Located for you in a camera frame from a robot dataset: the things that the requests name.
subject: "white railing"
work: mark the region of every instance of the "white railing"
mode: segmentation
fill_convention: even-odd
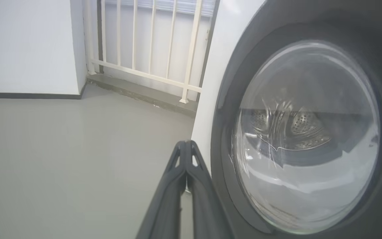
[[[170,80],[169,77],[169,66],[170,66],[170,59],[171,59],[171,51],[172,51],[172,42],[173,42],[173,35],[174,35],[174,24],[175,24],[175,18],[176,18],[176,5],[177,0],[174,0],[174,7],[173,7],[173,14],[172,14],[172,25],[171,25],[171,35],[170,35],[170,42],[169,42],[169,50],[168,50],[168,61],[167,61],[167,71],[166,71],[166,77],[160,77],[151,74],[151,59],[153,54],[153,34],[154,34],[154,21],[155,21],[155,13],[156,13],[156,7],[157,7],[157,0],[153,0],[153,13],[152,13],[152,22],[151,22],[151,39],[150,39],[150,64],[149,64],[149,70],[148,73],[143,71],[138,71],[135,69],[135,35],[136,35],[136,18],[137,18],[137,11],[138,11],[138,0],[134,0],[134,9],[133,9],[133,32],[132,32],[132,68],[128,68],[121,65],[121,0],[117,0],[117,21],[116,21],[116,29],[117,29],[117,40],[116,40],[116,47],[117,47],[117,64],[109,63],[107,62],[106,57],[106,18],[105,18],[105,5],[106,0],[101,0],[101,33],[102,33],[102,53],[103,53],[103,60],[99,60],[94,58],[94,49],[93,49],[93,32],[92,32],[92,17],[91,17],[91,0],[85,0],[85,18],[86,18],[86,38],[87,38],[87,49],[88,49],[88,73],[89,74],[96,74],[94,64],[96,65],[102,65],[105,67],[113,68],[116,70],[124,71],[126,73],[135,74],[140,77],[146,77],[148,79],[156,80],[162,83],[166,83],[169,85],[177,86],[182,88],[182,98],[180,99],[180,102],[187,103],[188,102],[188,90],[195,91],[195,92],[201,92],[201,88],[197,86],[189,85],[190,77],[191,77],[191,70],[192,65],[194,61],[194,53],[195,53],[195,47],[197,42],[197,33],[198,28],[200,25],[200,17],[202,12],[202,0],[197,0],[196,3],[196,9],[194,12],[194,21],[193,26],[191,30],[191,43],[189,46],[188,51],[188,60],[185,70],[185,79],[184,82],[178,82],[175,80]]]

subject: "railing bar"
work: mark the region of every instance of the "railing bar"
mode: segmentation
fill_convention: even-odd
[[[92,62],[95,63],[95,64],[99,64],[99,65],[103,65],[103,66],[106,66],[106,67],[110,67],[110,68],[113,68],[113,69],[116,69],[116,70],[124,71],[126,73],[135,74],[135,75],[138,75],[138,76],[141,76],[141,77],[147,77],[149,79],[160,81],[160,82],[163,82],[163,83],[167,83],[169,85],[173,85],[173,86],[177,86],[177,87],[181,87],[181,88],[185,87],[184,83],[181,83],[181,82],[178,82],[178,81],[175,81],[175,80],[165,79],[163,77],[151,75],[151,74],[148,74],[148,73],[145,73],[145,72],[142,72],[142,71],[133,70],[133,69],[128,68],[128,67],[119,66],[119,65],[116,65],[116,64],[104,62],[104,61],[97,60],[97,59],[93,59]],[[192,91],[201,92],[201,88],[197,87],[197,86],[187,86],[187,88],[189,90],[192,90]]]
[[[174,0],[173,13],[172,13],[172,26],[170,29],[169,53],[167,55],[167,69],[166,69],[166,78],[167,79],[169,78],[170,57],[172,55],[173,33],[174,33],[174,29],[175,29],[175,18],[176,18],[176,3],[177,3],[177,0]]]
[[[86,0],[85,8],[87,20],[88,73],[95,74],[95,67],[92,63],[92,60],[94,59],[94,48],[92,46],[91,0]]]
[[[121,7],[121,0],[117,0],[117,22],[116,22],[116,31],[117,31],[117,65],[120,64],[120,7]]]
[[[101,31],[103,42],[103,61],[107,61],[106,52],[106,0],[101,0]]]
[[[156,0],[153,0],[153,13],[151,15],[151,36],[150,36],[150,60],[148,63],[148,74],[151,74],[151,61],[153,59],[153,33],[154,33],[154,18],[156,16]]]
[[[132,69],[135,70],[135,35],[136,35],[136,21],[138,12],[138,0],[134,0],[134,21],[132,32]]]
[[[195,15],[194,15],[194,21],[192,26],[192,32],[191,32],[191,43],[190,48],[188,52],[188,61],[187,61],[187,68],[185,72],[185,80],[184,80],[184,88],[182,90],[182,98],[179,102],[187,103],[187,96],[188,96],[188,84],[190,82],[191,78],[191,70],[192,65],[194,61],[194,53],[195,53],[195,45],[197,42],[197,34],[198,34],[198,27],[200,25],[200,17],[201,17],[201,5],[202,0],[197,0],[196,7],[195,7]]]

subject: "washing machine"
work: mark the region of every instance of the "washing machine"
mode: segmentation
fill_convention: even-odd
[[[382,1],[222,0],[192,139],[237,238],[382,238]]]

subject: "concrete floor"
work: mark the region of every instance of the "concrete floor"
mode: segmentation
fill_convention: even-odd
[[[82,100],[0,99],[0,239],[135,238],[193,123],[91,85]]]

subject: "window blind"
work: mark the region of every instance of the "window blind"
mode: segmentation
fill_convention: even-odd
[[[173,11],[174,0],[156,0],[156,9],[163,11]],[[116,0],[106,0],[106,4],[117,4]],[[134,6],[134,0],[122,0],[122,6]],[[196,0],[177,0],[176,12],[194,14]],[[203,0],[201,15],[212,17],[215,0]],[[138,8],[153,8],[153,0],[138,0]]]

